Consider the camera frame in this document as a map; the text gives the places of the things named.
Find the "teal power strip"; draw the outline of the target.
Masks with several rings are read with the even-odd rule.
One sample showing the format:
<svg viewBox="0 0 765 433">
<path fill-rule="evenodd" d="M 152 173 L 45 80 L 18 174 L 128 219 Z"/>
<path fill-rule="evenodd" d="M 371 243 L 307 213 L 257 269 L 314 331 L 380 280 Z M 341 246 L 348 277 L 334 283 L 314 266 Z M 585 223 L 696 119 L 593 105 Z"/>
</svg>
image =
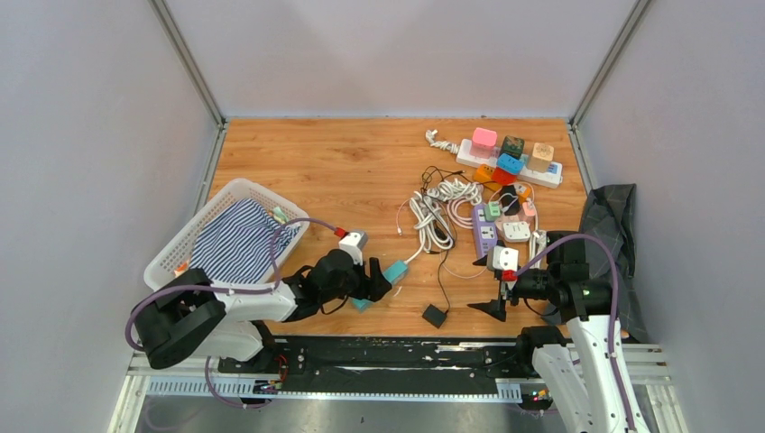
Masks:
<svg viewBox="0 0 765 433">
<path fill-rule="evenodd" d="M 408 272 L 409 265 L 404 261 L 396 261 L 382 271 L 379 260 L 371 258 L 370 274 L 364 277 L 360 290 L 351 297 L 352 305 L 360 312 L 365 311 L 401 282 Z"/>
</svg>

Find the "black power adapter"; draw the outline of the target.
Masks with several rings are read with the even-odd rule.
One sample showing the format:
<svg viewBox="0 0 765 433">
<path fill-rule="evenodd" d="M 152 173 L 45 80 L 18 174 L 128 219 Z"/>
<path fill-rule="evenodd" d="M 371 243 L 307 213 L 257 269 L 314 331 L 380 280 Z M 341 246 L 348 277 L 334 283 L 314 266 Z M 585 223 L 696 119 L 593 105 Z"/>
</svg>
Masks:
<svg viewBox="0 0 765 433">
<path fill-rule="evenodd" d="M 434 304 L 428 304 L 421 316 L 435 328 L 441 328 L 447 320 L 447 312 Z"/>
</svg>

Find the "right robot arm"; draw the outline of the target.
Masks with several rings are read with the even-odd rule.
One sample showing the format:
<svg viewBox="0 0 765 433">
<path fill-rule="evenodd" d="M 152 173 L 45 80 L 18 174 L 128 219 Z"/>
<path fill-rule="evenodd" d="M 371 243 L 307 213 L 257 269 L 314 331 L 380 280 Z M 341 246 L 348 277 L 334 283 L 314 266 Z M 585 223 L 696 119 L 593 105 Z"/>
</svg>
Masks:
<svg viewBox="0 0 765 433">
<path fill-rule="evenodd" d="M 544 381 L 569 432 L 647 432 L 623 356 L 613 254 L 593 235 L 554 232 L 552 238 L 524 266 L 503 242 L 476 260 L 499 283 L 497 298 L 476 308 L 501 318 L 507 302 L 548 301 L 577 357 L 557 327 L 525 327 L 516 339 L 519 371 Z"/>
</svg>

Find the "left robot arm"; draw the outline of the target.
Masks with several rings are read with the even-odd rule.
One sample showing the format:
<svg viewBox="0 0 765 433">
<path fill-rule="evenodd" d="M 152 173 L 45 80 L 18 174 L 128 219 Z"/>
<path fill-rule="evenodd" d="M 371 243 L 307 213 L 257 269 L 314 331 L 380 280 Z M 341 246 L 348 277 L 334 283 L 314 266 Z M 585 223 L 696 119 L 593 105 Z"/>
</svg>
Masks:
<svg viewBox="0 0 765 433">
<path fill-rule="evenodd" d="M 215 287 L 202 269 L 192 268 L 133 308 L 125 338 L 145 353 L 154 370 L 191 356 L 220 356 L 264 373 L 274 366 L 277 351 L 262 339 L 256 322 L 327 314 L 327 303 L 336 299 L 376 302 L 391 288 L 377 258 L 357 264 L 340 249 L 275 285 L 250 290 Z"/>
</svg>

